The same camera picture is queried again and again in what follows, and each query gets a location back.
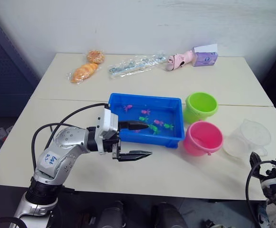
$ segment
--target croissant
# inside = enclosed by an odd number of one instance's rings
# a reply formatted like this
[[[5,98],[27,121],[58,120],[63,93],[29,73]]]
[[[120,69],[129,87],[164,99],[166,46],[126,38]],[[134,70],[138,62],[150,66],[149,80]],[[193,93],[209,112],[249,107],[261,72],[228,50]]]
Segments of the croissant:
[[[71,82],[77,83],[89,78],[95,72],[95,70],[97,70],[97,68],[98,64],[95,63],[87,63],[85,65],[82,65],[73,73]]]
[[[103,63],[104,62],[104,55],[101,51],[90,51],[87,55],[87,60],[90,63]]]

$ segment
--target green bucket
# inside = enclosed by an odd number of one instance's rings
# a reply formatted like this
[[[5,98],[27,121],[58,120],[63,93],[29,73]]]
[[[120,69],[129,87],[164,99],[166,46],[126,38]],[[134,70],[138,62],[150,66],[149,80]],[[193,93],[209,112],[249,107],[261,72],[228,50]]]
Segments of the green bucket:
[[[205,120],[214,115],[218,110],[216,99],[207,93],[197,92],[189,95],[186,100],[186,108],[183,112],[184,120],[190,124]]]

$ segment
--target white table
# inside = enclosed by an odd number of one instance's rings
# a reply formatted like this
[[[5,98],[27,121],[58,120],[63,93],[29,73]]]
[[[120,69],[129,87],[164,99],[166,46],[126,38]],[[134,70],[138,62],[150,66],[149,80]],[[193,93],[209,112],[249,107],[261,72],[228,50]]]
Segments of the white table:
[[[106,55],[100,69],[80,85],[67,73],[86,63],[83,54],[56,54],[33,98],[108,101],[111,93],[179,97],[185,103],[193,92],[212,94],[219,104],[273,106],[243,57],[219,57],[213,66],[187,64],[174,71],[155,68],[147,72],[110,79],[108,67],[133,56]]]
[[[0,184],[27,187],[33,175],[31,138],[40,126],[60,121],[70,112],[93,104],[87,101],[30,99],[0,150]],[[71,117],[69,124],[87,127],[96,123],[102,108],[89,109]],[[208,118],[224,134],[231,133],[247,118],[263,124],[271,133],[266,159],[276,158],[276,109],[274,107],[224,106]],[[50,135],[44,129],[36,141],[40,154]],[[83,154],[76,161],[65,185],[81,191],[117,192],[207,199],[245,199],[245,182],[250,166],[223,150],[212,156],[190,157],[178,149],[122,143],[122,151],[152,151],[153,155],[134,162],[117,162],[111,154]],[[259,181],[251,180],[250,198],[263,200]]]

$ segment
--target floor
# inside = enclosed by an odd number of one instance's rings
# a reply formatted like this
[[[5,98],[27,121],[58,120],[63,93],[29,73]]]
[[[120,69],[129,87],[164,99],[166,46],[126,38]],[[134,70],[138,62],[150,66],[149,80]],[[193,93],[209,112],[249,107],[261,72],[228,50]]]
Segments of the floor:
[[[16,118],[0,118],[0,127],[8,128],[15,121]],[[0,186],[0,217],[13,216],[25,190],[25,188]],[[61,218],[58,227],[76,227],[75,224],[82,213],[97,217],[115,200],[124,202],[129,228],[150,228],[151,208],[160,202],[174,205],[190,228],[201,228],[201,222],[207,219],[226,227],[254,227],[245,201],[215,202],[214,200],[96,192],[62,192],[59,196],[59,207],[55,209],[55,213]]]

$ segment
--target pink bucket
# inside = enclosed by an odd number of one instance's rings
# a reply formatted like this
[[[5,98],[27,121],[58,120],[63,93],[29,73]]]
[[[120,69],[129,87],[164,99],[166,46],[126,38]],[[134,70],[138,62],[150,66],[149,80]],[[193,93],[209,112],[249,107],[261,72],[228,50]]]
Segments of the pink bucket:
[[[193,156],[211,155],[222,147],[223,135],[212,123],[198,121],[187,129],[183,144]]]

